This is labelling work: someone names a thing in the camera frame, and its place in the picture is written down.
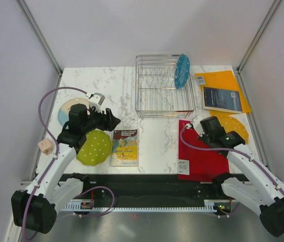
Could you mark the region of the paperback book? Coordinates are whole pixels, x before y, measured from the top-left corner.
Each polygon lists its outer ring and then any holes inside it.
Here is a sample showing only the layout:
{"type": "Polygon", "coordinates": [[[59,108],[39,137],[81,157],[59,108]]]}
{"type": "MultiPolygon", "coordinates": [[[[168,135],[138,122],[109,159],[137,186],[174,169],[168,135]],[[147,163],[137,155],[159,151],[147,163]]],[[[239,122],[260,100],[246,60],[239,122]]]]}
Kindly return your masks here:
{"type": "Polygon", "coordinates": [[[111,166],[137,167],[138,144],[138,129],[115,130],[112,139],[111,166]]]}

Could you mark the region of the green polka dot plate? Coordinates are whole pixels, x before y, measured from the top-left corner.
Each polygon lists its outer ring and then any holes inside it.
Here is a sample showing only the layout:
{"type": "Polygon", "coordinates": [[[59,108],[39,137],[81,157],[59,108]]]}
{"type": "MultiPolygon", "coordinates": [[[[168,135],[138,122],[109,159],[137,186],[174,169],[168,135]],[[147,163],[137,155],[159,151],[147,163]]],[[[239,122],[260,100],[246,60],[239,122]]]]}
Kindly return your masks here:
{"type": "Polygon", "coordinates": [[[86,142],[76,158],[83,165],[95,166],[103,163],[109,157],[111,149],[110,136],[104,131],[93,130],[86,134],[86,142]]]}

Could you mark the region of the wire dish rack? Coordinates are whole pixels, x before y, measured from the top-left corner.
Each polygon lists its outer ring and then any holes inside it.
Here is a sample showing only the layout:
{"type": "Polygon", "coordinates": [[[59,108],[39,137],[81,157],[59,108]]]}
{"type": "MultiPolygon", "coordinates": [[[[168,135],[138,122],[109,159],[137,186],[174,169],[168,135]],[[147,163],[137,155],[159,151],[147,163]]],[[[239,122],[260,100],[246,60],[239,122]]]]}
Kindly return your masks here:
{"type": "Polygon", "coordinates": [[[139,117],[188,117],[195,111],[191,76],[175,85],[179,54],[141,54],[135,58],[135,111],[139,117]]]}

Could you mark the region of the blue polka dot plate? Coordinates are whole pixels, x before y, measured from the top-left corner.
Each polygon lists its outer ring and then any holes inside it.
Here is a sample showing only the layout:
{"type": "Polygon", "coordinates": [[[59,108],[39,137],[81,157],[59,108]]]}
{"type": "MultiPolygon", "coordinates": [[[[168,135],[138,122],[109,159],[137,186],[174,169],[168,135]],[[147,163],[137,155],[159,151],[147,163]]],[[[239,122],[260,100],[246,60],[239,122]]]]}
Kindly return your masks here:
{"type": "Polygon", "coordinates": [[[189,57],[185,54],[180,55],[178,58],[175,74],[174,74],[174,83],[176,89],[181,89],[187,83],[190,73],[190,60],[189,57]]]}

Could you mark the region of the yellow polka dot plate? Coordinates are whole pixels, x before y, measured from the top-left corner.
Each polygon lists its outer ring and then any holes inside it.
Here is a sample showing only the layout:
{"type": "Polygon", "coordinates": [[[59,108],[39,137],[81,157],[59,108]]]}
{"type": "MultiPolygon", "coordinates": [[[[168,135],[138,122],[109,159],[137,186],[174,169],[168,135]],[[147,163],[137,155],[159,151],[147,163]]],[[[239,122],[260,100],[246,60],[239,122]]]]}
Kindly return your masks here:
{"type": "Polygon", "coordinates": [[[216,113],[215,116],[227,133],[231,131],[237,132],[244,139],[245,143],[248,144],[249,134],[245,126],[238,119],[224,112],[216,113]]]}

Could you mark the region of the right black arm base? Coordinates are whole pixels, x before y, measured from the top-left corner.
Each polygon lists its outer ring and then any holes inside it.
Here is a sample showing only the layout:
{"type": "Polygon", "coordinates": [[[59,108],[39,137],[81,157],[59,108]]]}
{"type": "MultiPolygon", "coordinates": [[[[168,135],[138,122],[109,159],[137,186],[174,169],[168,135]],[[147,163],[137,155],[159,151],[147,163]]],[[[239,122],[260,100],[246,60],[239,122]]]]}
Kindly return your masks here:
{"type": "Polygon", "coordinates": [[[223,193],[222,188],[215,183],[195,182],[195,194],[203,200],[229,200],[230,197],[223,193]]]}

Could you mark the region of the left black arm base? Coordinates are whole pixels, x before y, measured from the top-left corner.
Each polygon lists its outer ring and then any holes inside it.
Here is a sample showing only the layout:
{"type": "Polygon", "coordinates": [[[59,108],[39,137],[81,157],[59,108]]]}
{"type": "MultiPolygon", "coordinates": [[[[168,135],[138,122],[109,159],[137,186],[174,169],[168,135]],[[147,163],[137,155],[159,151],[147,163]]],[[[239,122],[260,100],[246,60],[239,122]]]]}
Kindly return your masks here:
{"type": "Polygon", "coordinates": [[[90,181],[89,178],[76,179],[82,183],[83,187],[78,195],[75,195],[73,199],[90,199],[91,201],[97,201],[99,199],[111,199],[115,198],[114,193],[106,186],[97,184],[95,181],[90,181]]]}

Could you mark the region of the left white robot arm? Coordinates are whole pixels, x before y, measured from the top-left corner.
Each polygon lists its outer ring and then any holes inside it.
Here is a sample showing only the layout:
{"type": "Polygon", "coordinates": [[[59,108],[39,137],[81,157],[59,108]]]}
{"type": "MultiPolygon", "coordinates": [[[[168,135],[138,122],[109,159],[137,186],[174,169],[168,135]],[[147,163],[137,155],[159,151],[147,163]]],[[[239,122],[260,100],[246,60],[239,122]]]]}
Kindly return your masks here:
{"type": "Polygon", "coordinates": [[[84,145],[87,133],[95,129],[113,131],[120,122],[109,108],[97,112],[84,104],[73,105],[68,121],[57,137],[56,151],[51,160],[24,191],[15,191],[12,195],[14,224],[47,234],[68,202],[76,196],[87,198],[91,194],[91,185],[85,182],[85,175],[73,173],[64,184],[57,184],[84,145]]]}

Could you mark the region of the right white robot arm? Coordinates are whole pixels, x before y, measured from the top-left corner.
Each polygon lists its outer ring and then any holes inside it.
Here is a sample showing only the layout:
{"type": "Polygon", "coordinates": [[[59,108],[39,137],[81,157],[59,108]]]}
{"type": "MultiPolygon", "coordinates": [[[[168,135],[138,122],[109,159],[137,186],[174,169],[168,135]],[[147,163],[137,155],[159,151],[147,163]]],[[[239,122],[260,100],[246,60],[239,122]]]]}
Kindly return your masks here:
{"type": "Polygon", "coordinates": [[[216,151],[226,157],[251,183],[245,185],[232,174],[223,173],[211,186],[212,194],[219,199],[227,195],[238,200],[259,217],[271,235],[284,234],[284,183],[256,161],[236,131],[226,132],[217,117],[196,117],[192,125],[199,139],[207,145],[207,151],[216,151]]]}

